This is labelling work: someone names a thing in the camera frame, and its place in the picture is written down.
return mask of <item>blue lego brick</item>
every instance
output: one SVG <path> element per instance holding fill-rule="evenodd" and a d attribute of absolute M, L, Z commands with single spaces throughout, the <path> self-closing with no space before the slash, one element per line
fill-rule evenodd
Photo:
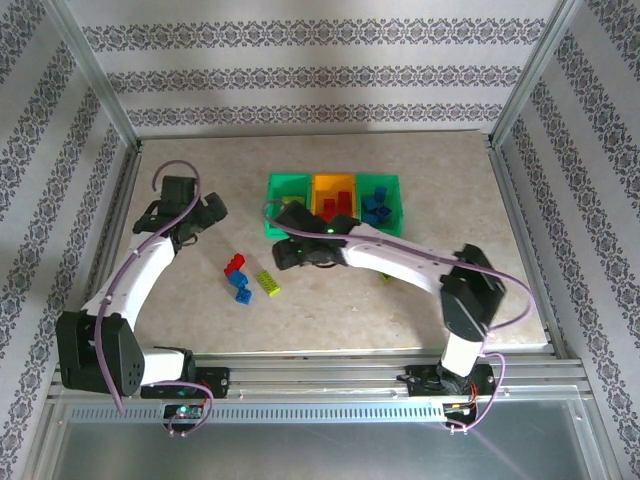
<path fill-rule="evenodd" d="M 382 205 L 378 211 L 376 212 L 376 216 L 378 217 L 378 221 L 380 223 L 384 223 L 387 220 L 389 220 L 389 217 L 391 217 L 391 212 L 392 210 L 387 207 L 386 205 Z"/>
<path fill-rule="evenodd" d="M 239 288 L 238 293 L 236 293 L 236 302 L 249 305 L 252 295 L 253 294 L 250 290 L 247 290 L 246 288 Z"/>
<path fill-rule="evenodd" d="M 380 206 L 380 204 L 376 202 L 376 199 L 373 197 L 365 198 L 362 203 L 364 204 L 365 211 L 368 213 L 374 213 Z"/>
<path fill-rule="evenodd" d="M 384 203 L 384 199 L 387 198 L 386 187 L 376 187 L 376 192 L 373 194 L 373 198 L 378 203 Z"/>
<path fill-rule="evenodd" d="M 249 280 L 244 273 L 234 270 L 231 272 L 231 275 L 229 275 L 229 283 L 236 288 L 243 288 L 249 283 Z"/>
<path fill-rule="evenodd" d="M 373 213 L 365 213 L 365 214 L 363 214 L 362 215 L 362 221 L 364 223 L 368 223 L 372 227 L 375 227 L 376 225 L 378 225 L 378 217 L 375 216 Z"/>

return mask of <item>damask striped wallpaper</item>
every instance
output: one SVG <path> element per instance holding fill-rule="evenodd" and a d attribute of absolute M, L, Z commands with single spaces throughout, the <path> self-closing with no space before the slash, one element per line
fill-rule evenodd
<path fill-rule="evenodd" d="M 70 2 L 143 137 L 482 129 L 555 0 Z"/>
<path fill-rule="evenodd" d="M 502 145 L 625 479 L 640 477 L 639 38 L 639 2 L 585 2 Z"/>
<path fill-rule="evenodd" d="M 0 479 L 21 478 L 124 158 L 39 1 L 0 0 Z"/>

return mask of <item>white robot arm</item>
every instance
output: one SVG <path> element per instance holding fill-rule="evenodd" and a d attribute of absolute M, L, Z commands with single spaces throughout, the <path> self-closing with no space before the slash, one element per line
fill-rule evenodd
<path fill-rule="evenodd" d="M 180 197 L 175 191 L 181 189 L 179 185 L 182 180 L 180 177 L 165 177 L 161 201 L 154 202 L 134 227 L 129 254 L 137 253 L 139 246 L 157 231 L 159 225 L 173 218 L 172 215 L 180 212 L 184 204 L 189 202 L 188 195 L 180 201 L 169 201 L 170 198 Z M 170 194 L 168 192 L 172 186 L 173 192 Z M 142 350 L 133 332 L 137 316 L 154 283 L 184 242 L 194 238 L 194 231 L 199 232 L 226 215 L 224 205 L 216 198 L 210 195 L 206 197 L 209 206 L 202 205 L 204 213 L 207 213 L 207 209 L 211 210 L 209 217 L 204 220 L 198 217 L 196 209 L 194 217 L 187 217 L 167 236 L 156 238 L 140 252 L 111 295 L 104 314 L 102 338 L 105 359 L 120 395 L 131 395 L 141 386 L 160 381 L 193 381 L 196 367 L 190 351 L 170 347 Z M 425 259 L 425 254 L 431 253 L 428 249 L 381 233 L 351 217 L 339 215 L 327 226 L 321 218 L 296 202 L 289 204 L 277 221 L 305 232 L 331 231 L 342 234 L 338 236 L 346 235 L 347 238 L 345 241 L 290 235 L 290 238 L 277 242 L 273 247 L 274 259 L 280 269 L 331 263 L 368 268 L 439 295 L 445 325 L 450 332 L 439 374 L 443 382 L 453 385 L 453 389 L 449 389 L 451 393 L 459 393 L 464 389 L 465 379 L 476 363 L 490 323 L 505 295 L 500 280 L 429 261 Z M 480 249 L 470 245 L 459 252 L 439 255 L 438 258 L 491 268 Z M 106 285 L 111 285 L 115 275 L 107 280 Z M 107 393 L 96 365 L 93 347 L 93 325 L 106 294 L 105 286 L 84 305 L 81 312 L 65 312 L 58 321 L 56 333 L 60 367 L 63 384 L 67 388 Z"/>

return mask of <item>tabletop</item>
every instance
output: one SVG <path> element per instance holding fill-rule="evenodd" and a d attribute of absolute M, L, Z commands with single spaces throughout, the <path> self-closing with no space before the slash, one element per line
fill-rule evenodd
<path fill-rule="evenodd" d="M 496 179 L 478 132 L 389 133 L 292 137 L 151 140 L 143 157 L 119 247 L 157 198 L 155 170 L 184 159 L 217 192 L 228 216 L 183 248 L 160 276 L 136 323 L 141 346 L 185 347 L 197 353 L 440 350 L 446 329 L 438 298 L 379 273 L 338 266 L 279 271 L 274 240 L 261 219 L 271 172 L 366 172 L 399 176 L 406 240 L 452 252 L 482 248 L 494 268 L 526 282 Z M 189 175 L 182 166 L 168 175 Z M 247 257 L 250 305 L 235 301 L 223 270 L 235 253 Z M 269 297 L 255 275 L 266 269 L 281 291 Z M 507 285 L 496 322 L 518 314 L 526 296 Z M 498 330 L 494 349 L 546 345 L 537 314 Z"/>

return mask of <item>red lego brick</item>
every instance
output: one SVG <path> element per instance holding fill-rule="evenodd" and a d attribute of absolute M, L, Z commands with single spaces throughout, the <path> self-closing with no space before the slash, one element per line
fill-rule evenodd
<path fill-rule="evenodd" d="M 336 200 L 335 200 L 335 198 L 325 198 L 324 199 L 324 211 L 325 212 L 335 212 L 336 211 Z"/>
<path fill-rule="evenodd" d="M 351 192 L 338 192 L 338 209 L 351 210 Z"/>
<path fill-rule="evenodd" d="M 234 270 L 240 270 L 244 265 L 244 261 L 244 257 L 239 253 L 236 253 L 227 267 L 224 269 L 224 274 L 229 277 L 229 275 L 231 275 L 231 272 L 233 272 Z"/>
<path fill-rule="evenodd" d="M 351 192 L 338 192 L 338 213 L 351 215 Z"/>

